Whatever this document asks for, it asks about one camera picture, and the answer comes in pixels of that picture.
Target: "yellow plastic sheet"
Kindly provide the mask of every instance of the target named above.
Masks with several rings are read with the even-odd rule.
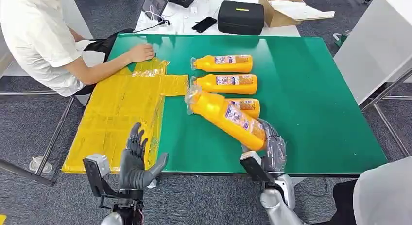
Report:
[[[153,58],[137,63],[133,73],[125,67],[96,85],[62,171],[85,173],[83,158],[98,153],[107,156],[112,173],[117,173],[121,153],[136,122],[142,123],[144,138],[149,139],[145,167],[156,162],[163,95],[183,95],[188,85],[187,75],[166,75],[167,64]]]
[[[185,95],[189,87],[187,75],[164,75],[162,77],[161,95],[177,96]]]

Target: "robotic hand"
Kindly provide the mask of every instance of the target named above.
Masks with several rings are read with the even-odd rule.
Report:
[[[114,191],[104,177],[110,173],[106,156],[94,154],[83,159],[87,178],[93,195],[100,197],[99,207],[110,209],[101,225],[141,225],[143,224],[143,189],[148,186],[163,170],[168,161],[168,154],[162,154],[149,170],[144,169],[144,152],[147,138],[142,141],[144,130],[139,132],[140,123],[136,123],[129,135],[126,149],[120,159],[119,191]],[[106,198],[116,199],[112,206],[104,206]]]
[[[265,156],[242,146],[240,163],[255,181],[262,182],[260,202],[266,209],[271,225],[304,225],[293,209],[295,195],[292,179],[285,174],[286,143],[265,120],[259,119],[266,133]]]
[[[144,170],[144,150],[147,138],[142,141],[144,130],[139,132],[140,123],[136,123],[130,131],[120,159],[119,187],[120,190],[143,190],[163,170],[169,155],[163,153],[149,170]]]

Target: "smartphone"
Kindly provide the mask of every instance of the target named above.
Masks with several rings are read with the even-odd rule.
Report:
[[[192,27],[193,30],[202,33],[204,32],[207,28],[213,26],[214,24],[217,23],[217,20],[212,18],[212,17],[206,17],[205,19],[203,19],[201,22],[199,22],[198,24],[194,25]]]

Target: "black pants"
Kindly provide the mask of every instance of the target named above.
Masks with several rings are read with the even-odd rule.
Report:
[[[353,213],[353,189],[356,180],[338,183],[333,187],[336,213],[329,222],[316,225],[356,225]]]
[[[113,35],[109,36],[109,38],[107,39],[95,39],[93,40],[95,42],[87,45],[87,47],[83,51],[103,52],[105,54],[104,62],[106,62],[107,59],[109,58],[110,52],[112,51],[113,45],[115,44],[117,35],[119,33],[132,33],[132,32],[133,32],[133,29],[128,28],[128,29],[124,29],[122,31],[114,33]],[[90,94],[91,92],[93,92],[95,86],[96,84],[87,85],[83,89],[77,91],[75,95]]]

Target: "metal table leg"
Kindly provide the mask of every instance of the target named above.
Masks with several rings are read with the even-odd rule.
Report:
[[[389,132],[391,133],[392,137],[394,137],[396,143],[398,144],[398,146],[400,147],[400,150],[402,151],[402,154],[404,156],[411,156],[409,154],[408,149],[406,149],[405,145],[403,144],[403,142],[401,141],[401,139],[399,138],[398,134],[396,133],[396,131],[394,130],[394,128],[391,126],[391,124],[389,123],[388,119],[386,118],[385,114],[383,114],[382,110],[380,109],[379,105],[377,104],[373,104],[374,108],[376,109],[376,111],[378,112],[380,118],[382,119],[382,121],[385,123],[386,127],[388,128]]]
[[[60,131],[62,130],[63,127],[63,123],[67,118],[67,114],[70,111],[70,108],[73,104],[75,97],[71,96],[69,102],[66,105],[65,110],[63,111],[62,116],[60,117],[59,123],[57,124],[56,129],[54,130],[53,136],[51,137],[51,140],[49,142],[49,144],[47,145],[46,151],[43,155],[43,160],[40,163],[40,166],[38,167],[37,171],[36,171],[36,175],[41,175],[44,166],[46,165],[47,159],[49,158],[50,152],[52,152],[52,149],[54,147],[54,144],[56,143],[57,137],[60,134]]]
[[[55,91],[30,91],[30,92],[0,92],[0,95],[3,96],[17,96],[17,95],[56,95],[58,94]],[[18,167],[14,164],[11,164],[5,160],[0,159],[0,168],[10,171],[12,173],[21,175],[23,177],[26,177],[28,179],[35,180],[37,182],[40,182],[44,185],[51,186],[53,184],[53,181],[46,179],[44,177],[41,177],[41,174],[43,172],[43,169],[46,165],[47,160],[49,159],[50,153],[52,152],[52,149],[54,147],[54,144],[56,143],[57,137],[60,134],[60,131],[63,127],[63,124],[67,118],[67,115],[69,114],[70,108],[73,105],[74,100],[76,99],[75,96],[71,96],[69,99],[69,102],[66,105],[65,110],[63,111],[62,116],[60,117],[59,123],[56,126],[56,129],[54,130],[53,136],[51,137],[51,140],[46,148],[46,151],[44,152],[43,155],[43,160],[41,161],[38,169],[36,170],[35,173],[32,173],[30,171],[27,171],[21,167]]]
[[[396,81],[388,86],[383,92],[381,92],[378,96],[376,96],[371,102],[369,102],[364,108],[362,108],[362,112],[368,109],[369,107],[373,106],[379,114],[379,117],[385,123],[386,127],[388,128],[389,132],[391,133],[392,137],[394,137],[396,143],[398,144],[402,154],[404,156],[411,156],[408,149],[403,144],[402,140],[399,138],[398,134],[394,130],[394,128],[389,123],[386,116],[383,114],[382,110],[380,109],[378,102],[380,100],[412,100],[412,96],[393,96],[388,95],[391,90],[393,90],[396,86],[403,83],[407,78],[412,75],[412,68],[409,68],[402,76],[400,76]]]
[[[4,169],[4,170],[7,170],[9,172],[12,172],[14,174],[17,174],[17,175],[21,175],[21,176],[26,177],[28,179],[35,180],[39,183],[42,183],[43,185],[51,186],[53,184],[53,182],[51,180],[46,179],[44,177],[41,177],[39,175],[36,175],[32,172],[29,172],[28,170],[25,170],[21,167],[18,167],[16,165],[14,165],[14,164],[6,162],[3,159],[0,159],[0,168]]]
[[[388,86],[383,92],[381,92],[378,96],[376,96],[371,102],[369,102],[364,108],[362,108],[362,112],[365,111],[367,108],[372,106],[372,104],[376,104],[381,100],[383,97],[385,97],[391,90],[393,90],[397,85],[403,83],[407,78],[409,78],[412,75],[412,68],[409,68],[402,76],[400,76],[396,81],[394,81],[392,84]]]
[[[57,92],[51,90],[39,90],[39,91],[22,91],[22,92],[0,92],[0,95],[58,95]]]

